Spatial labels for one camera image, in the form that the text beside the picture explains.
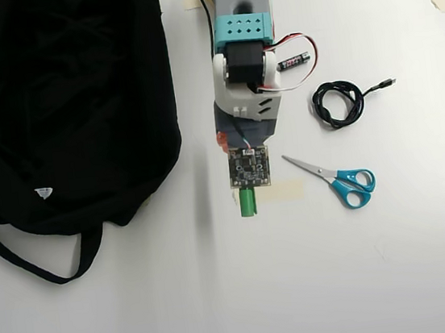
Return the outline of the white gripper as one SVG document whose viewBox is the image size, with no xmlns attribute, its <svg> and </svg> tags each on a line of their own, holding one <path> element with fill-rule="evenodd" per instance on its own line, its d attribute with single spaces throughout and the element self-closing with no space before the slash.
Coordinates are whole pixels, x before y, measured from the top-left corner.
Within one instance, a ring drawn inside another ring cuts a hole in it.
<svg viewBox="0 0 445 333">
<path fill-rule="evenodd" d="M 261 146 L 274 135 L 281 104 L 281 74 L 277 71 L 276 56 L 265 53 L 264 85 L 274 91 L 254 92 L 247 83 L 230 83 L 227 58 L 218 53 L 213 57 L 215 103 L 214 124 L 216 141 L 223 151 L 229 148 Z"/>
</svg>

